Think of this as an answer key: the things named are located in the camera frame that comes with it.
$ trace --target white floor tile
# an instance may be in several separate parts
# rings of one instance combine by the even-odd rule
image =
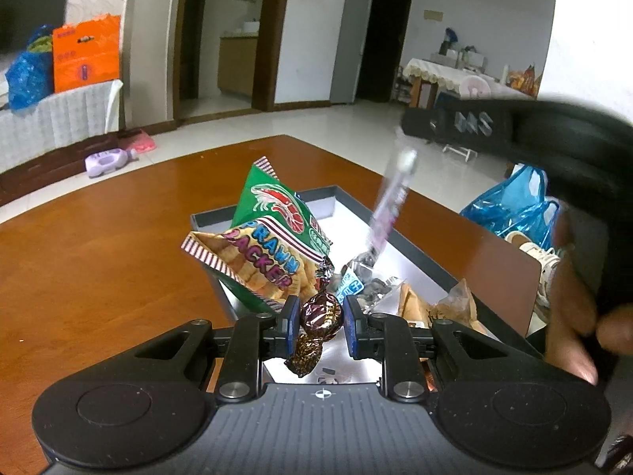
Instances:
[[[182,118],[195,118],[205,114],[227,112],[229,110],[242,110],[251,108],[251,99],[246,96],[219,94],[210,98],[196,100],[183,100],[180,102],[180,116]]]
[[[23,196],[0,207],[0,223],[4,223],[28,210],[28,197]]]
[[[365,168],[383,173],[393,146],[394,131],[404,107],[359,102],[352,106],[250,114],[196,123],[156,135],[157,149],[140,156],[124,169],[89,179],[85,173],[44,187],[0,207],[0,222],[27,209],[100,181],[169,159],[243,141],[288,134],[331,151]],[[480,155],[466,164],[460,156],[442,153],[442,147],[420,141],[419,168],[411,188],[459,211],[483,191],[502,181],[505,164]]]
[[[534,332],[540,331],[544,326],[546,326],[547,323],[545,323],[543,320],[541,320],[537,315],[536,312],[532,313],[532,319],[530,320],[530,328],[527,331],[527,335],[531,335]]]

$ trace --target human hand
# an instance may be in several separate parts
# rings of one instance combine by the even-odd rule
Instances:
[[[568,225],[567,217],[561,216],[555,241],[567,234]],[[597,384],[596,366],[580,341],[593,333],[605,350],[633,355],[633,304],[598,317],[594,297],[576,274],[570,256],[556,267],[549,300],[552,313],[545,359],[550,364]]]

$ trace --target blue plastic bag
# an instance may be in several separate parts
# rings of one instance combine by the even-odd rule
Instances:
[[[50,35],[50,27],[40,28],[28,41]],[[53,53],[22,52],[6,72],[9,84],[9,108],[22,110],[53,94]]]
[[[501,238],[518,230],[540,247],[552,247],[552,229],[560,210],[545,196],[542,169],[523,166],[509,179],[486,191],[460,213]]]

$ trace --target dark doorway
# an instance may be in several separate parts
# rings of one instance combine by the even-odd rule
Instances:
[[[180,46],[180,100],[198,98],[200,42],[205,15],[205,0],[185,0]]]
[[[373,0],[365,53],[358,80],[358,97],[388,102],[400,65],[411,0]]]

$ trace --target candy wrapper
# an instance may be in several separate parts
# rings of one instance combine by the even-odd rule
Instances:
[[[303,304],[300,323],[305,333],[299,335],[297,349],[285,364],[292,373],[305,377],[321,359],[323,343],[343,325],[341,305],[333,294],[319,293]]]
[[[356,295],[364,314],[368,314],[392,291],[398,290],[401,279],[390,277],[354,258],[343,266],[340,277],[332,277],[330,290],[340,303],[348,295]]]
[[[330,244],[306,204],[262,158],[246,179],[231,228],[190,232],[182,248],[250,310],[265,312],[279,311],[288,296],[305,303],[317,294]]]
[[[356,258],[374,266],[387,245],[391,230],[400,215],[400,207],[409,194],[409,185],[418,161],[418,151],[402,129],[396,132],[396,144],[382,181],[380,196],[369,222],[367,252]]]

